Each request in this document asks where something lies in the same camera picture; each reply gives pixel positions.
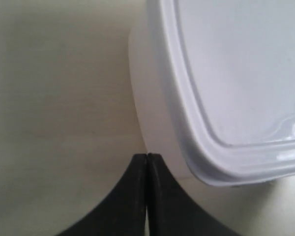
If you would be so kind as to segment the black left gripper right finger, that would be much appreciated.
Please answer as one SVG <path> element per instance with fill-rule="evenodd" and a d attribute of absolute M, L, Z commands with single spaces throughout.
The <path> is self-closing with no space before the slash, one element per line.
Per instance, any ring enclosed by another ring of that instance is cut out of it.
<path fill-rule="evenodd" d="M 147 213 L 151 236 L 230 235 L 189 197 L 159 154 L 147 155 Z"/>

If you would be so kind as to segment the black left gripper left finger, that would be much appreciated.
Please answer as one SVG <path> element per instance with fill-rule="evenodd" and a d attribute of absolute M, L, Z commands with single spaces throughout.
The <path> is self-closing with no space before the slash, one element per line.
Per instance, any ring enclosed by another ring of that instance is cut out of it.
<path fill-rule="evenodd" d="M 60 236 L 143 236 L 147 156 L 135 154 L 105 199 Z"/>

